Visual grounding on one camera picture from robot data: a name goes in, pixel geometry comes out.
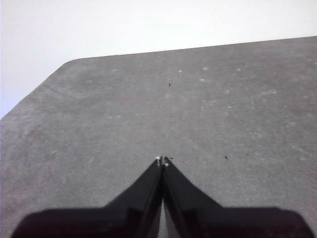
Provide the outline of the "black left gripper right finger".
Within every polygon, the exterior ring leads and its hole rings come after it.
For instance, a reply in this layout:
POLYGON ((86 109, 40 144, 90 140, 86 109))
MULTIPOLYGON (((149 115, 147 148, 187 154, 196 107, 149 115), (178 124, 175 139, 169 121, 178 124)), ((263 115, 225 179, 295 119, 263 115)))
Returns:
POLYGON ((168 234, 178 238, 312 238, 298 213, 276 207, 223 207, 163 157, 168 234))

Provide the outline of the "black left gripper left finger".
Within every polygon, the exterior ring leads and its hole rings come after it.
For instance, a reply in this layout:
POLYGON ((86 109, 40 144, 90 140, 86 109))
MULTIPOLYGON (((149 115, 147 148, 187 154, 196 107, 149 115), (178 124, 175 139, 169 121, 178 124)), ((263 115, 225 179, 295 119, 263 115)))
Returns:
POLYGON ((156 238, 162 203, 162 157, 104 207, 47 209, 27 215, 14 238, 156 238))

